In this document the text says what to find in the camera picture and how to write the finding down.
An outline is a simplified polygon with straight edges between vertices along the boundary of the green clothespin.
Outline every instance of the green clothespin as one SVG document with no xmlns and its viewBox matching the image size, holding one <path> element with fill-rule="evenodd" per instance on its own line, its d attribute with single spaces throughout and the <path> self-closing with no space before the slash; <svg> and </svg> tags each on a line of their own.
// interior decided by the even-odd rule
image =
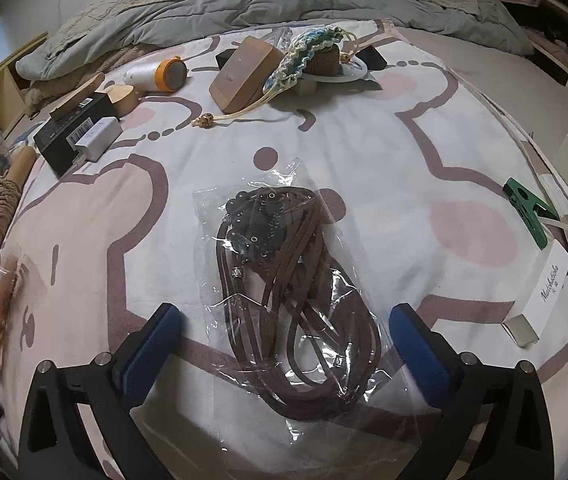
<svg viewBox="0 0 568 480">
<path fill-rule="evenodd" d="M 509 197 L 512 206 L 520 213 L 526 227 L 533 235 L 533 240 L 535 240 L 540 249 L 544 249 L 548 244 L 548 240 L 538 216 L 551 218 L 559 222 L 560 217 L 555 208 L 531 193 L 513 178 L 506 181 L 503 190 L 506 196 Z"/>
</svg>

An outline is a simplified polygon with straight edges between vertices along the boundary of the brown box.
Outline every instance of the brown box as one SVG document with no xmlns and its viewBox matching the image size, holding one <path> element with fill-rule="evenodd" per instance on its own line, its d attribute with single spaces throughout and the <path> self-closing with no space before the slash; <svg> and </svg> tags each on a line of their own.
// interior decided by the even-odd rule
<svg viewBox="0 0 568 480">
<path fill-rule="evenodd" d="M 225 114 L 238 112 L 262 96 L 264 83 L 283 57 L 284 54 L 271 44 L 247 36 L 208 91 Z"/>
</svg>

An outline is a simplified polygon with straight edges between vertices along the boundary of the cartoon print bed sheet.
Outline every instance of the cartoon print bed sheet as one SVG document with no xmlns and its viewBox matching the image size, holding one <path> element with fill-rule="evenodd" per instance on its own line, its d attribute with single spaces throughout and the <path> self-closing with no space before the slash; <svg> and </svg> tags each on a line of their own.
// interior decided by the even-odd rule
<svg viewBox="0 0 568 480">
<path fill-rule="evenodd" d="M 379 319 L 408 302 L 456 351 L 472 351 L 493 365 L 535 364 L 554 432 L 557 477 L 568 477 L 568 279 L 538 344 L 518 348 L 500 325 L 539 253 L 501 188 L 513 177 L 543 196 L 534 170 L 550 182 L 552 169 L 507 116 L 491 110 L 439 59 L 403 41 L 390 22 L 340 26 L 388 61 L 374 73 L 379 85 L 325 84 L 304 98 L 288 91 L 241 120 L 195 128 L 193 118 L 217 110 L 208 94 L 218 72 L 215 54 L 248 34 L 282 31 L 204 38 L 134 62 L 179 55 L 189 77 L 174 95 L 143 98 L 98 163 L 58 182 L 43 159 L 37 161 L 2 250 L 19 248 L 28 272 L 11 311 L 0 379 L 2 432 L 15 449 L 40 361 L 77 365 L 114 351 L 169 301 L 186 315 L 186 334 L 134 412 L 145 437 L 177 478 L 213 478 L 222 447 L 250 463 L 247 471 L 285 472 L 278 456 L 289 435 L 274 433 L 241 449 L 218 441 L 212 385 L 224 377 L 211 365 L 216 350 L 208 345 L 194 275 L 192 194 L 299 157 L 349 244 Z M 107 75 L 105 86 L 122 82 L 127 68 Z M 568 221 L 562 197 L 554 202 Z M 390 375 L 402 365 L 388 362 Z M 232 384 L 222 389 L 229 406 L 248 403 L 255 423 L 267 424 L 268 408 L 259 398 Z M 432 413 L 413 394 L 418 416 Z M 82 413 L 105 470 L 119 478 L 94 420 L 88 410 Z M 383 431 L 359 430 L 362 439 L 386 438 Z M 252 478 L 241 470 L 233 475 Z"/>
</svg>

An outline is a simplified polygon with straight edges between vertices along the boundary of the bed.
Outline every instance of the bed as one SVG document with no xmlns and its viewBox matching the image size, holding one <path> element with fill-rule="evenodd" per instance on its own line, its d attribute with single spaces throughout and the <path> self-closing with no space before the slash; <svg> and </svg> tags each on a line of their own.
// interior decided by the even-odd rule
<svg viewBox="0 0 568 480">
<path fill-rule="evenodd" d="M 419 446 L 420 428 L 436 418 L 401 362 L 385 361 L 390 379 L 354 414 L 302 428 L 214 366 L 220 355 L 210 344 L 193 264 L 193 193 L 259 178 L 300 158 L 348 242 L 378 319 L 407 302 L 456 351 L 487 364 L 526 359 L 536 366 L 556 477 L 568 478 L 568 279 L 531 348 L 517 347 L 500 324 L 538 254 L 502 186 L 512 177 L 547 196 L 566 223 L 568 188 L 506 110 L 407 41 L 392 17 L 322 19 L 378 49 L 388 67 L 374 73 L 376 81 L 323 85 L 304 98 L 286 92 L 241 121 L 202 130 L 190 122 L 216 111 L 208 94 L 216 53 L 249 34 L 312 25 L 286 20 L 209 34 L 107 75 L 104 86 L 122 82 L 136 62 L 176 55 L 190 71 L 179 92 L 144 97 L 98 163 L 58 180 L 37 161 L 0 254 L 19 252 L 28 272 L 2 356 L 7 449 L 16 449 L 40 361 L 62 367 L 114 351 L 169 301 L 185 314 L 186 332 L 132 415 L 177 478 L 394 478 Z M 568 248 L 568 236 L 557 237 Z M 119 478 L 90 412 L 82 414 L 105 471 Z M 328 434 L 348 449 L 313 444 Z M 460 470 L 476 447 L 474 436 Z"/>
</svg>

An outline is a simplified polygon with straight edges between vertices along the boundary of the clear plastic packaging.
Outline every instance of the clear plastic packaging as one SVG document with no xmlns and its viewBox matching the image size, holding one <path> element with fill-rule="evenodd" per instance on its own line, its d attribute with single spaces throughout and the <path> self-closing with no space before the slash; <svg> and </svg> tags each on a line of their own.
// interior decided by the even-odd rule
<svg viewBox="0 0 568 480">
<path fill-rule="evenodd" d="M 406 380 L 301 161 L 194 200 L 229 473 L 394 478 L 420 443 Z"/>
</svg>

